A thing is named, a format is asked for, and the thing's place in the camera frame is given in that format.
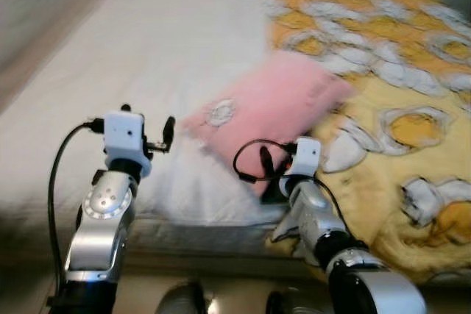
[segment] pink pillow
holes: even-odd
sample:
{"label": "pink pillow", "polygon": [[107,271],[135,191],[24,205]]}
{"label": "pink pillow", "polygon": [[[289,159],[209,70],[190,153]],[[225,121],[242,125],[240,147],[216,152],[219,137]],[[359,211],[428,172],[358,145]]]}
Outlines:
{"label": "pink pillow", "polygon": [[[347,82],[304,54],[276,51],[260,67],[186,118],[183,127],[207,143],[232,169],[233,158],[245,143],[258,138],[293,141],[352,92]],[[244,150],[237,162],[240,171],[263,176],[260,147],[254,144]],[[283,151],[267,147],[276,169],[283,160]],[[251,186],[260,196],[267,183]]]}

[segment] bedspread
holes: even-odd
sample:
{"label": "bedspread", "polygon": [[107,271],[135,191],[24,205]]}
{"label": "bedspread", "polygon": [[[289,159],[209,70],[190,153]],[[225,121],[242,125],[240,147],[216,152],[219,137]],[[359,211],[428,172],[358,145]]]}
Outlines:
{"label": "bedspread", "polygon": [[471,282],[471,28],[440,0],[266,0],[274,48],[358,95],[313,129],[353,233],[416,282]]}

